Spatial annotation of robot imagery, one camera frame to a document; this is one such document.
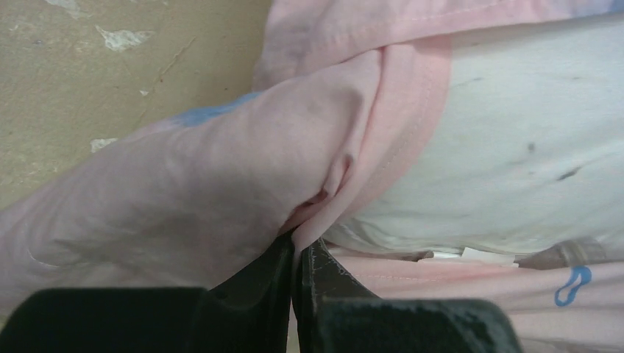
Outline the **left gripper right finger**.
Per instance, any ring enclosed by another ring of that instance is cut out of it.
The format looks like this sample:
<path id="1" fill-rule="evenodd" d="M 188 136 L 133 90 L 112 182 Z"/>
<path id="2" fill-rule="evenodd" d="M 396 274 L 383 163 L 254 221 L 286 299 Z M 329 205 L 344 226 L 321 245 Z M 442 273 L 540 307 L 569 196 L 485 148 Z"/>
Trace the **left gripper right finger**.
<path id="1" fill-rule="evenodd" d="M 382 299 L 318 240 L 302 251 L 293 286 L 301 352 L 515 353 L 503 311 L 479 299 Z"/>

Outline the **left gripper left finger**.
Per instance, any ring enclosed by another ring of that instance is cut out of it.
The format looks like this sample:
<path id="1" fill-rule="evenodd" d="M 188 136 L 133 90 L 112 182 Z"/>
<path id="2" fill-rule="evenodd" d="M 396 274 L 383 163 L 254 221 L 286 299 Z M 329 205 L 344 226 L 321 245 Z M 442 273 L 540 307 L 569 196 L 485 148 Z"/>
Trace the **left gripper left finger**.
<path id="1" fill-rule="evenodd" d="M 3 352 L 284 352 L 287 236 L 217 287 L 55 288 L 24 301 L 1 330 Z"/>

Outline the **pink pillow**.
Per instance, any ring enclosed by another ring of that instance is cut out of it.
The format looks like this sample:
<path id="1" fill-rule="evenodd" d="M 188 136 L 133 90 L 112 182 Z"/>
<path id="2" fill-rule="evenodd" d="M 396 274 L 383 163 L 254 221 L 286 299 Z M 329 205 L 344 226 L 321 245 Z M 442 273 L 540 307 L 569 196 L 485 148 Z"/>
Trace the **pink pillow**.
<path id="1" fill-rule="evenodd" d="M 1 317 L 53 287 L 214 288 L 288 230 L 302 252 L 423 153 L 454 35 L 616 13 L 621 1 L 275 1 L 251 94 L 139 129 L 1 212 Z M 623 258 L 328 243 L 383 298 L 493 301 L 527 352 L 623 350 Z"/>

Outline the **white pillow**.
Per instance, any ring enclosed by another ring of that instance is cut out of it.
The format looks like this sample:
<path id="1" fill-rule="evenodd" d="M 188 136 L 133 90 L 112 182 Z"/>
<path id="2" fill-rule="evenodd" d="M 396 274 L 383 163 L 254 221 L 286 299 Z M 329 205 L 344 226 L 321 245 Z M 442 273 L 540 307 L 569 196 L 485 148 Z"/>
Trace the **white pillow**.
<path id="1" fill-rule="evenodd" d="M 382 257 L 623 258 L 623 15 L 453 36 L 415 164 L 326 231 Z"/>

